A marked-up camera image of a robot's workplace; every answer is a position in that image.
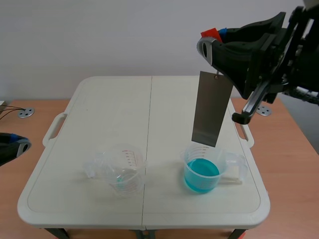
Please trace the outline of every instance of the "blue liquid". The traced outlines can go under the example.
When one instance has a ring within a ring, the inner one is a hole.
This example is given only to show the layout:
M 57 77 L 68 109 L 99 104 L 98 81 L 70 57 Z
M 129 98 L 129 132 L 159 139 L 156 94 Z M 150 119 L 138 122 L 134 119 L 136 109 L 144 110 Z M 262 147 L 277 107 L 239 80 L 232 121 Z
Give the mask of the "blue liquid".
M 217 176 L 219 175 L 219 170 L 216 167 L 215 164 L 213 164 L 211 161 L 203 159 L 203 158 L 197 158 L 187 164 L 191 170 L 194 172 L 202 175 L 202 176 Z M 216 184 L 219 181 L 219 178 L 214 179 L 207 179 L 202 178 L 198 175 L 192 174 L 189 178 L 190 182 L 185 178 L 186 184 L 194 191 L 196 192 L 209 192 L 212 190 Z M 198 188 L 195 185 L 204 185 L 205 183 L 211 185 L 210 188 L 204 187 L 204 188 Z

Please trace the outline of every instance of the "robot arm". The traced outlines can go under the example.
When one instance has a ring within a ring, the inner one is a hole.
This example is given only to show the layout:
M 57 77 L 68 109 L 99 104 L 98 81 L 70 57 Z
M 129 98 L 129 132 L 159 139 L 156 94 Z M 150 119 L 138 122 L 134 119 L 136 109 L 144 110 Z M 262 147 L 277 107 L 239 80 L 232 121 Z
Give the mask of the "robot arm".
M 295 9 L 287 28 L 282 28 L 281 12 L 265 21 L 220 30 L 222 42 L 203 37 L 197 43 L 203 58 L 248 99 L 242 113 L 233 114 L 235 122 L 248 124 L 260 103 L 272 104 L 279 92 L 319 105 L 319 5 L 308 6 Z M 312 27 L 303 38 L 310 19 Z

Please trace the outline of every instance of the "red tag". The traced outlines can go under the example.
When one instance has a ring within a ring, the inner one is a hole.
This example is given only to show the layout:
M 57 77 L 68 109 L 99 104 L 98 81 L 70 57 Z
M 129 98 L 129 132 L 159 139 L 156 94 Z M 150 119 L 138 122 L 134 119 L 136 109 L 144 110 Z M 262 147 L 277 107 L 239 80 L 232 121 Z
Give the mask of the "red tag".
M 209 36 L 216 38 L 217 41 L 219 41 L 219 42 L 222 42 L 220 35 L 219 35 L 218 31 L 216 30 L 216 28 L 212 28 L 210 30 L 203 31 L 201 33 L 201 37 L 209 37 Z

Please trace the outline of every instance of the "table handle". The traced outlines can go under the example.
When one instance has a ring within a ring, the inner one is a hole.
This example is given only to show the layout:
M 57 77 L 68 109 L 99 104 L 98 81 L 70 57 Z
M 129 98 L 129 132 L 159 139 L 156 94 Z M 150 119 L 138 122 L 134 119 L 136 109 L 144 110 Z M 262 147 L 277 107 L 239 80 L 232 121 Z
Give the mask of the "table handle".
M 62 120 L 65 120 L 65 118 L 67 117 L 67 113 L 63 112 L 58 114 L 52 124 L 50 125 L 49 130 L 47 131 L 47 133 L 45 134 L 43 140 L 42 140 L 42 144 L 44 145 L 44 147 L 46 147 L 49 143 L 49 140 L 52 139 L 52 136 L 55 134 L 56 130 L 58 129 L 60 122 Z
M 248 125 L 241 124 L 240 126 L 241 126 L 241 129 L 243 130 L 243 133 L 245 135 L 245 139 L 247 141 L 247 144 L 251 148 L 252 146 L 254 146 L 254 143 L 255 143 L 253 135 L 251 134 L 251 131 L 250 131 Z

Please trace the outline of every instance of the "plastic measuring cup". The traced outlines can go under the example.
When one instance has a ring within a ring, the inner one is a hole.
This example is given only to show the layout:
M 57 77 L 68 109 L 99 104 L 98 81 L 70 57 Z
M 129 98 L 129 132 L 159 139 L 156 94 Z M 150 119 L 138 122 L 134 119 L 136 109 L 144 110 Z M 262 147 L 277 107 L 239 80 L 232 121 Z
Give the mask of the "plastic measuring cup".
M 119 196 L 132 196 L 144 187 L 146 162 L 132 145 L 118 144 L 83 166 L 89 178 L 104 179 Z
M 220 148 L 192 143 L 182 156 L 185 181 L 196 192 L 206 193 L 214 189 L 231 167 L 239 167 L 239 175 L 234 177 L 239 182 L 243 182 L 247 175 L 246 158 Z

